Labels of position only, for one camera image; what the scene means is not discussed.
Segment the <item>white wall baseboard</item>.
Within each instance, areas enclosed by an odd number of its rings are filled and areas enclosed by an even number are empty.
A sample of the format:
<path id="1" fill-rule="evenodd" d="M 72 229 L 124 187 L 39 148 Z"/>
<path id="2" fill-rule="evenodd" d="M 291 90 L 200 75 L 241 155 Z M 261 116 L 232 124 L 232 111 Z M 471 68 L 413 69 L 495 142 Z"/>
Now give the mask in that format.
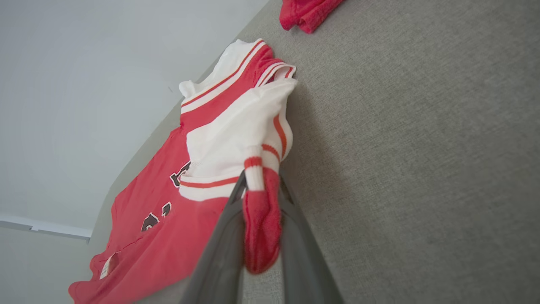
<path id="1" fill-rule="evenodd" d="M 46 221 L 32 220 L 25 217 L 4 214 L 0 214 L 0 227 L 18 231 L 30 231 L 33 233 L 84 240 L 87 243 L 89 243 L 93 232 L 92 229 L 62 225 L 58 223 L 49 223 Z"/>

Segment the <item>red shorts with white stripe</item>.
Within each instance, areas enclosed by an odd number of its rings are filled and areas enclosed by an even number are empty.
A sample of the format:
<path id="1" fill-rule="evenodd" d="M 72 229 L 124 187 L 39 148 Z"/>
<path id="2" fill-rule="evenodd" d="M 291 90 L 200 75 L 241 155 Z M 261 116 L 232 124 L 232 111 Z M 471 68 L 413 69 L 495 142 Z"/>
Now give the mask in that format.
<path id="1" fill-rule="evenodd" d="M 279 21 L 289 31 L 313 33 L 344 0 L 282 0 Z"/>

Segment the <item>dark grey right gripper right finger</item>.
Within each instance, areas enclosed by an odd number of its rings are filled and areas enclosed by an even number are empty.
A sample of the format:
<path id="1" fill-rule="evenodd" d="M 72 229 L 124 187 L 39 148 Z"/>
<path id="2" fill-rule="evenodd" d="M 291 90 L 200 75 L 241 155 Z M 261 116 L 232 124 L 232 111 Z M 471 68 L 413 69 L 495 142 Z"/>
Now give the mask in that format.
<path id="1" fill-rule="evenodd" d="M 280 208 L 285 304 L 345 304 L 286 178 L 281 179 Z"/>

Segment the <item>red jersey with white sleeves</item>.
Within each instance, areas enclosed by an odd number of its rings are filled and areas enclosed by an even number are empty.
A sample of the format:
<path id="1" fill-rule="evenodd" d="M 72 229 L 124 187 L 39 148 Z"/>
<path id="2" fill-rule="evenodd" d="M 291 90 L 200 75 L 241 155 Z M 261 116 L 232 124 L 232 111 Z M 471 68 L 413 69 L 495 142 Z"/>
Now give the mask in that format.
<path id="1" fill-rule="evenodd" d="M 206 79 L 179 84 L 179 127 L 114 199 L 108 244 L 89 263 L 91 279 L 69 287 L 74 304 L 133 304 L 189 277 L 242 174 L 245 265 L 258 274 L 274 264 L 295 71 L 264 40 L 237 40 Z"/>

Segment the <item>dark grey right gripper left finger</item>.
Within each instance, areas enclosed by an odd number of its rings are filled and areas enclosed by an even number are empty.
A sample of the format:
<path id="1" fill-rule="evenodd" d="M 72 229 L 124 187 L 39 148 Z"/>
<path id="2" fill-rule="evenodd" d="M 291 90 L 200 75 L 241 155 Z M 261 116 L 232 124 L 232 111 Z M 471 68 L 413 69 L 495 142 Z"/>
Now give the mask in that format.
<path id="1" fill-rule="evenodd" d="M 242 194 L 244 172 L 238 178 L 181 299 L 181 304 L 238 304 L 243 271 Z"/>

